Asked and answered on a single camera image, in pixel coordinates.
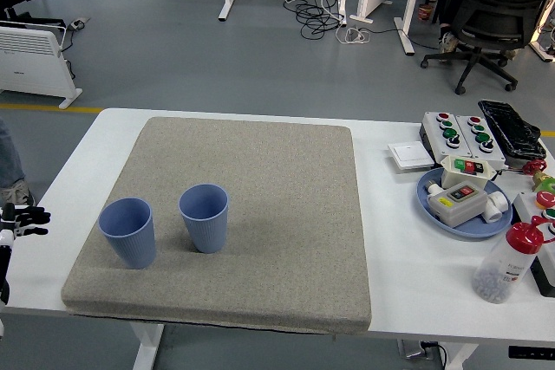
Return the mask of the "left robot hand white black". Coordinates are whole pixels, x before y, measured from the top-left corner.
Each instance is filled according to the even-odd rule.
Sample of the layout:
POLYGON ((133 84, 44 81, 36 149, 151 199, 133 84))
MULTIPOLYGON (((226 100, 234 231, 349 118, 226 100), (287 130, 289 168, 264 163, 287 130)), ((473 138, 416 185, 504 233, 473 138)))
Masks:
POLYGON ((10 286, 7 273, 14 242, 28 235, 44 236, 48 230, 43 226, 50 221, 50 213, 43 207, 7 203, 1 209, 1 306, 8 304, 10 286))

